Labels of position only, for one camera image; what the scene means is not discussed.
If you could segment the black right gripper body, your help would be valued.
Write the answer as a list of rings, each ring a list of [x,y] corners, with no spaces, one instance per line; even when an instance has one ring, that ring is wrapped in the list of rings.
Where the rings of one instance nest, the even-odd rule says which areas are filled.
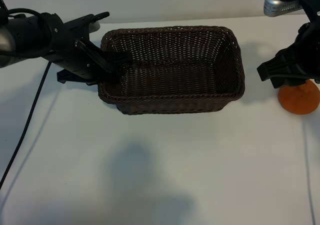
[[[303,24],[294,42],[302,66],[316,83],[320,82],[320,26]]]

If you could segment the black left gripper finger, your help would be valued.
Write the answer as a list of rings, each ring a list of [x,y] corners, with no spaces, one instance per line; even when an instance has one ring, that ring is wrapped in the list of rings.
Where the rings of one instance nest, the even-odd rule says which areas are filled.
[[[97,80],[88,80],[84,79],[72,72],[69,72],[68,70],[61,70],[57,74],[57,81],[65,84],[66,82],[75,82],[75,83],[84,83],[88,86],[93,86],[97,84]]]
[[[106,60],[109,71],[114,72],[124,64],[132,64],[133,56],[130,52],[104,51],[103,58]]]

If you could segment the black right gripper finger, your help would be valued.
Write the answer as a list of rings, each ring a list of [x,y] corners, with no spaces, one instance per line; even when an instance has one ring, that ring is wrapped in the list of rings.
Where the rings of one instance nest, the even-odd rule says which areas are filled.
[[[258,66],[257,72],[263,82],[272,78],[299,79],[300,75],[293,70],[297,63],[295,47],[292,44],[278,51],[271,60],[263,62]]]
[[[270,81],[275,89],[280,89],[286,86],[297,87],[303,85],[309,80],[309,78],[297,78],[297,77],[271,77]]]

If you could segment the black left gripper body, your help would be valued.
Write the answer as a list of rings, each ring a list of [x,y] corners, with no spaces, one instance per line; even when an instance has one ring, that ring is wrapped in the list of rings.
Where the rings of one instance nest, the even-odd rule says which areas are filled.
[[[86,80],[105,78],[110,72],[104,52],[90,41],[90,33],[100,29],[99,21],[109,14],[89,14],[64,23],[68,33],[60,35],[58,47],[44,56],[49,62],[56,64]]]

